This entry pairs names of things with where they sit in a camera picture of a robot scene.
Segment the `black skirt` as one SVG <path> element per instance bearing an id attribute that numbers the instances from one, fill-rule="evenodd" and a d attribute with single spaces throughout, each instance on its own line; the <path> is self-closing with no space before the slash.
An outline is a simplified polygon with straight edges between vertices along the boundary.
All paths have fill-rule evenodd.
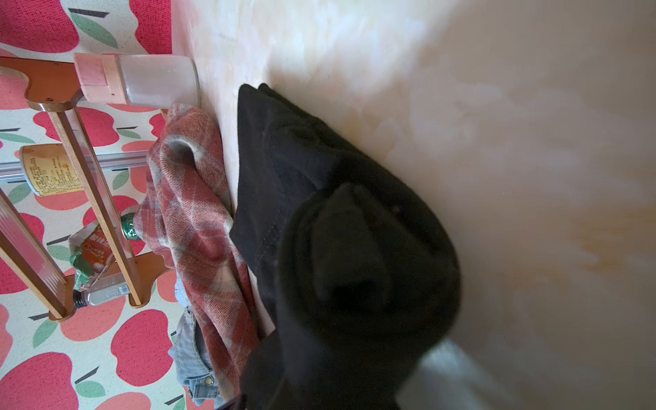
<path id="1" fill-rule="evenodd" d="M 268 85 L 238 92 L 230 233 L 273 333 L 240 380 L 249 409 L 394 409 L 453 326 L 461 268 L 425 202 Z"/>

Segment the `red plaid skirt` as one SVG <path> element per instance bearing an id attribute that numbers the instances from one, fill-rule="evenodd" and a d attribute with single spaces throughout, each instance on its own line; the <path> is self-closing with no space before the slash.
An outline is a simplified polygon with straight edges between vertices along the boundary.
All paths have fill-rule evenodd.
<path id="1" fill-rule="evenodd" d="M 181 277 L 225 402 L 258 345 L 249 269 L 230 238 L 230 191 L 220 131 L 201 109 L 174 104 L 147 155 L 138 235 Z"/>

